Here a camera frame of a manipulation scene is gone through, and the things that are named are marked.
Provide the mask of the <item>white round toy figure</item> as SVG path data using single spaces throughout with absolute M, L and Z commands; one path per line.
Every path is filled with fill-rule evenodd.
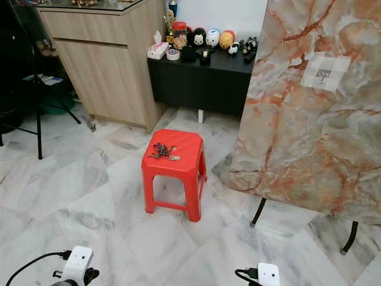
M 206 44 L 210 48 L 216 47 L 220 43 L 221 31 L 217 28 L 207 30 Z

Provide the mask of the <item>white square paper patch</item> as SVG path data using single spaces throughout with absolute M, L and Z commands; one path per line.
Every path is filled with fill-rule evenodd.
M 326 52 L 315 52 L 308 60 L 307 68 L 302 75 L 300 85 L 309 88 L 320 88 L 327 92 L 334 92 L 340 84 L 343 74 L 348 71 L 351 57 L 327 57 Z M 316 84 L 315 74 L 319 69 L 332 69 L 331 78 L 325 85 Z

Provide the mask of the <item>red plastic stool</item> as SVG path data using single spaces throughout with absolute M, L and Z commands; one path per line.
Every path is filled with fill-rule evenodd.
M 152 145 L 160 142 L 169 147 L 176 145 L 172 155 L 179 155 L 179 161 L 166 158 L 156 160 L 149 157 L 153 153 Z M 145 212 L 154 213 L 156 207 L 171 208 L 187 212 L 190 221 L 201 220 L 201 197 L 204 183 L 207 181 L 204 141 L 199 134 L 181 130 L 156 130 L 141 161 L 142 182 L 144 188 Z M 158 201 L 154 196 L 154 179 L 164 175 L 179 179 L 183 183 L 186 202 L 184 205 Z

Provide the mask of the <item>small grey hook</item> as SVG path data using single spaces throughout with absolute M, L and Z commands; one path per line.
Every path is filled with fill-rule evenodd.
M 319 69 L 316 71 L 315 80 L 316 84 L 325 85 L 327 80 L 331 78 L 332 69 Z

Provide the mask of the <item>marble top table black legs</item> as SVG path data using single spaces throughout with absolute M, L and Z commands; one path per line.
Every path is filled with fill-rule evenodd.
M 351 57 L 337 89 L 300 85 L 315 52 Z M 267 0 L 229 188 L 381 226 L 381 0 Z

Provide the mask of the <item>black round toy figure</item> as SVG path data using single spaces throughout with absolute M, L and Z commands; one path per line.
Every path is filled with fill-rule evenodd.
M 204 47 L 206 46 L 206 35 L 207 33 L 204 28 L 197 27 L 193 30 L 193 33 L 189 40 L 192 41 L 193 46 L 195 47 Z

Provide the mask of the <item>pink white tissue box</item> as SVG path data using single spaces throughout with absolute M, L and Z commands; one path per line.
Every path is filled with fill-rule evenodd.
M 170 44 L 164 42 L 164 36 L 161 35 L 158 30 L 155 31 L 153 38 L 155 43 L 146 50 L 146 57 L 153 60 L 160 60 L 170 48 Z

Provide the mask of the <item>bunch of metal keys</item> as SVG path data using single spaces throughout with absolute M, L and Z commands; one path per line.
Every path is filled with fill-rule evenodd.
M 169 147 L 161 142 L 156 142 L 152 145 L 154 152 L 150 153 L 149 157 L 155 158 L 156 160 L 161 160 L 161 158 L 166 158 L 170 161 L 179 161 L 181 157 L 179 155 L 172 155 L 172 152 L 177 149 L 176 145 Z

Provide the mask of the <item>small gold trophy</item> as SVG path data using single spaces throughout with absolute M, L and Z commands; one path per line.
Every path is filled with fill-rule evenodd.
M 175 21 L 174 12 L 171 9 L 168 9 L 164 12 L 164 26 L 165 26 L 165 41 L 172 45 L 174 43 L 174 28 L 173 24 Z

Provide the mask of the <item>black tripod stand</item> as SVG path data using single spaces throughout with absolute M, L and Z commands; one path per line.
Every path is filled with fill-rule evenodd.
M 31 74 L 45 74 L 43 69 L 40 68 L 35 60 L 30 60 Z M 38 148 L 38 159 L 41 160 L 42 156 L 42 114 L 44 111 L 40 108 L 39 104 L 49 95 L 51 92 L 64 92 L 64 91 L 74 91 L 73 84 L 70 80 L 64 76 L 63 82 L 55 85 L 45 85 L 44 83 L 33 83 L 28 81 L 27 90 L 30 92 L 30 99 L 32 99 L 31 107 L 32 113 L 28 114 L 24 118 L 21 126 L 16 126 L 14 130 L 19 130 L 29 134 L 33 134 L 36 137 L 36 147 Z M 69 110 L 66 108 L 67 114 L 73 118 L 73 120 L 78 123 L 82 121 L 73 113 L 73 109 Z

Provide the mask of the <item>black chair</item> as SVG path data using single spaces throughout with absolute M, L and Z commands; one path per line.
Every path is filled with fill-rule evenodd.
M 24 118 L 32 113 L 29 82 L 25 77 L 30 68 L 31 43 L 27 36 L 11 28 L 1 29 L 1 134 L 10 133 L 21 126 Z

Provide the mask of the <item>black low sideboard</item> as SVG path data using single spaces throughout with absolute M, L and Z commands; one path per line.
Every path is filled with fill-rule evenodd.
M 246 62 L 242 54 L 229 55 L 217 50 L 210 55 L 209 65 L 199 60 L 145 61 L 156 102 L 242 117 L 255 65 Z

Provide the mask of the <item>light wooden cabinet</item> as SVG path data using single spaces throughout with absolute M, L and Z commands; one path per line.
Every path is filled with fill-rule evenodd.
M 147 49 L 163 29 L 164 0 L 50 0 L 36 6 L 88 116 L 152 132 Z

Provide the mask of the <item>orange round toy figure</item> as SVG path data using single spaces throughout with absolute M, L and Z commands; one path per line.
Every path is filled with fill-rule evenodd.
M 220 35 L 220 40 L 218 40 L 218 45 L 221 49 L 228 50 L 232 44 L 236 41 L 236 33 L 233 30 L 224 30 Z

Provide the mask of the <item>green plastic basin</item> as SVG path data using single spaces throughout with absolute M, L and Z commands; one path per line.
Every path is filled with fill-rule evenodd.
M 47 114 L 67 114 L 67 109 L 74 107 L 73 93 L 71 91 L 51 92 L 39 104 L 42 111 Z

